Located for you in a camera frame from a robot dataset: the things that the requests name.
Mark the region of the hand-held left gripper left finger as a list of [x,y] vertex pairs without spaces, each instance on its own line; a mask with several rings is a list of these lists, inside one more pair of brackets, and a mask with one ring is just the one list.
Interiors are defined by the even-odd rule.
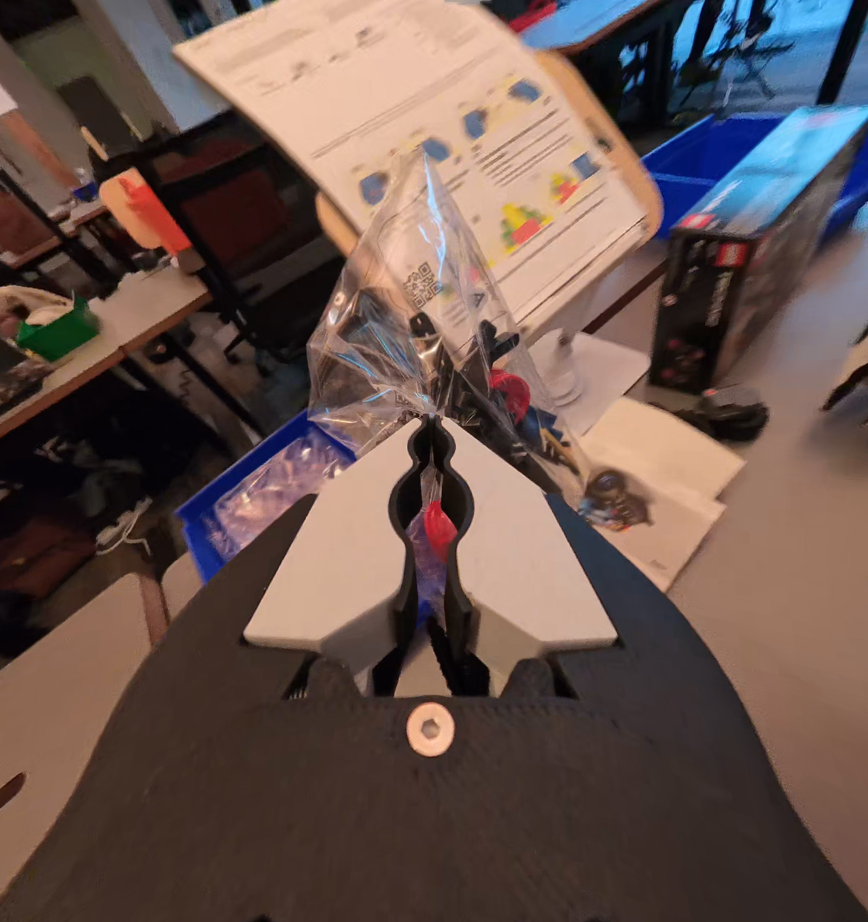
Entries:
[[406,654],[418,615],[406,527],[420,506],[415,443],[428,423],[408,421],[325,485],[243,631],[247,644],[318,654],[354,675]]

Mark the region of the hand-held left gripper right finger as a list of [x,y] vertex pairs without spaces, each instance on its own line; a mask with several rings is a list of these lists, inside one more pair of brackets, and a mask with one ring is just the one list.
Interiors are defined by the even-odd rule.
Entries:
[[609,647],[610,617],[539,486],[454,421],[432,421],[441,506],[456,525],[444,590],[449,679],[503,691],[524,660]]

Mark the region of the toy truck instruction booklet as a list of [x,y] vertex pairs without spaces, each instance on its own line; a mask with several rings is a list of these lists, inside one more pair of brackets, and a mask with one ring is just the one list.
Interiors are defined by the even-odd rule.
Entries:
[[591,472],[579,514],[660,590],[668,590],[722,517],[694,490],[616,467]]

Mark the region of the dark toy truck box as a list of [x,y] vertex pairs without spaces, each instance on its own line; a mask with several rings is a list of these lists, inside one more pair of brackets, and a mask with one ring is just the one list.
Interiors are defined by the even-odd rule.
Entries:
[[650,383],[699,395],[786,304],[868,134],[868,105],[800,107],[670,228]]

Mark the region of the clear bag of toy pieces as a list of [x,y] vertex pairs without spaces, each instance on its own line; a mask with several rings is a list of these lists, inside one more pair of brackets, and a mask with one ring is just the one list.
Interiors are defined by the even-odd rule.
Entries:
[[437,163],[398,165],[310,337],[310,420],[361,456],[411,418],[450,419],[578,509],[587,460]]

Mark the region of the grey desk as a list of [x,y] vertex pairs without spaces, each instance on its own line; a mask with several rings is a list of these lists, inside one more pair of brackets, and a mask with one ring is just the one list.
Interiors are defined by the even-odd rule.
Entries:
[[300,501],[146,658],[0,920],[868,920],[868,207],[737,370],[770,407],[669,601],[555,512],[620,639],[413,702],[241,642]]

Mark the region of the background desk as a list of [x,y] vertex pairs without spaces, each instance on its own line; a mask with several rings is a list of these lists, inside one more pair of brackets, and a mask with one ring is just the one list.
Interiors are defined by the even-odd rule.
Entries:
[[0,439],[111,371],[211,300],[203,283],[172,266],[129,276],[105,300],[91,300],[98,334],[56,363],[40,390],[0,415]]

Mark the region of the black toy tyre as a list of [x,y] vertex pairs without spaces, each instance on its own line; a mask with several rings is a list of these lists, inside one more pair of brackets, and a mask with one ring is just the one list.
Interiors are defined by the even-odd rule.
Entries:
[[740,385],[709,388],[691,407],[674,414],[710,438],[732,444],[757,440],[770,419],[760,392]]

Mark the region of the green storage bin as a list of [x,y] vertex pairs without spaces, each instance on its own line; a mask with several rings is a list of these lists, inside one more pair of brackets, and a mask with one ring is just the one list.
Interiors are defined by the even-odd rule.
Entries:
[[101,321],[81,296],[62,305],[37,307],[21,321],[15,344],[56,363],[98,336]]

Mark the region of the black chair with red back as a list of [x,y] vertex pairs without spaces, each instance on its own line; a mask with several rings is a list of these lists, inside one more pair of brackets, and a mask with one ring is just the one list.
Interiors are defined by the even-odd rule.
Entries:
[[279,363],[304,353],[344,265],[315,193],[268,144],[215,133],[167,144],[137,167],[190,240],[213,309]]

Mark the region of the orange and black chair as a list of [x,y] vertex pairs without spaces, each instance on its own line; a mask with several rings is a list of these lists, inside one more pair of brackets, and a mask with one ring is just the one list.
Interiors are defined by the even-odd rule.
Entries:
[[108,213],[140,247],[163,249],[185,275],[197,274],[205,267],[186,233],[136,167],[106,179],[98,193]]

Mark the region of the printed instruction sheet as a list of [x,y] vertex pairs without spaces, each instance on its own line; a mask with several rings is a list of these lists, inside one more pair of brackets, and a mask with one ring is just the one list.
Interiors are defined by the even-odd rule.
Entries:
[[276,2],[173,47],[358,233],[421,149],[523,319],[645,213],[534,59],[480,5]]

